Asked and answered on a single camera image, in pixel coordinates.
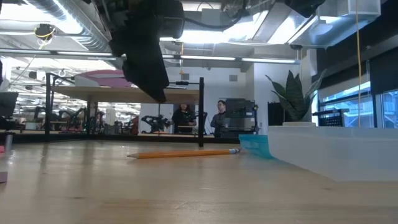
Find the clear plastic container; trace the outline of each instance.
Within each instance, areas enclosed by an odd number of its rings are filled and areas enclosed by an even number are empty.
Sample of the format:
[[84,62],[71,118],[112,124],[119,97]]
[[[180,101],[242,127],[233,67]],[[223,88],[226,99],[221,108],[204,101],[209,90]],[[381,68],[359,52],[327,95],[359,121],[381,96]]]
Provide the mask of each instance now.
[[269,152],[268,136],[254,134],[240,134],[241,147],[250,153],[265,159],[274,159]]

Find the black wire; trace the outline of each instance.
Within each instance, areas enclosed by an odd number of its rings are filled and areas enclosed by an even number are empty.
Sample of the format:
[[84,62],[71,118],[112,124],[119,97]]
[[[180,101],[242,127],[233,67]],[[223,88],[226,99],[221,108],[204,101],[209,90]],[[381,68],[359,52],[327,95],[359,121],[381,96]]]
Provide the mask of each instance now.
[[214,9],[214,7],[209,3],[209,2],[201,2],[197,8],[197,11],[199,11],[199,7],[203,4],[206,3],[207,5],[209,5],[212,9]]
[[232,27],[233,25],[235,25],[236,23],[238,23],[239,20],[241,20],[243,12],[246,9],[247,4],[248,4],[248,0],[243,0],[242,9],[240,10],[239,15],[237,16],[237,18],[233,22],[231,22],[230,24],[227,24],[227,25],[221,25],[221,26],[208,25],[208,24],[203,24],[201,22],[198,22],[198,21],[190,19],[190,18],[185,18],[184,20],[186,22],[190,22],[190,23],[196,24],[198,26],[206,27],[206,28],[209,28],[209,29],[226,30],[226,29]]

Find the person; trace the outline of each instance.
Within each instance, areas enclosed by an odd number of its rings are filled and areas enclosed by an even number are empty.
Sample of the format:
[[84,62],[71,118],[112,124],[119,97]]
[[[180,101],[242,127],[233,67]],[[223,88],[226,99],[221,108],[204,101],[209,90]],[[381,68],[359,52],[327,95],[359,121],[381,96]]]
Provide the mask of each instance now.
[[189,105],[181,104],[172,116],[172,124],[174,124],[174,133],[191,133],[192,128],[180,128],[179,126],[197,125],[195,114],[190,109]]
[[219,100],[217,102],[218,114],[214,115],[210,126],[214,128],[214,137],[221,137],[221,128],[228,127],[228,118],[225,118],[225,101]]

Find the woman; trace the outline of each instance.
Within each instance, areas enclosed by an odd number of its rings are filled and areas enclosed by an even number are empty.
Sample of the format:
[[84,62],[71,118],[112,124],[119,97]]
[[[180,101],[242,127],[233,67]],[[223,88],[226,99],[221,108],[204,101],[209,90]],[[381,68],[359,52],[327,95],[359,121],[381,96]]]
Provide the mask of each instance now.
[[190,109],[189,105],[182,104],[176,110],[172,117],[172,124],[174,124],[174,133],[191,133],[192,128],[180,128],[179,126],[197,125],[194,112]]

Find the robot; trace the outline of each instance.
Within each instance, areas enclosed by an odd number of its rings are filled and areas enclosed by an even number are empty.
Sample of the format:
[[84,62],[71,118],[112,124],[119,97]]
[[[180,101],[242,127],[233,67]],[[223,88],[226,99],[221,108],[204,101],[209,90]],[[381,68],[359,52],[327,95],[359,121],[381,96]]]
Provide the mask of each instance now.
[[165,128],[168,128],[171,125],[170,121],[167,118],[164,118],[161,114],[158,116],[145,116],[141,118],[141,121],[149,124],[150,134],[164,131]]

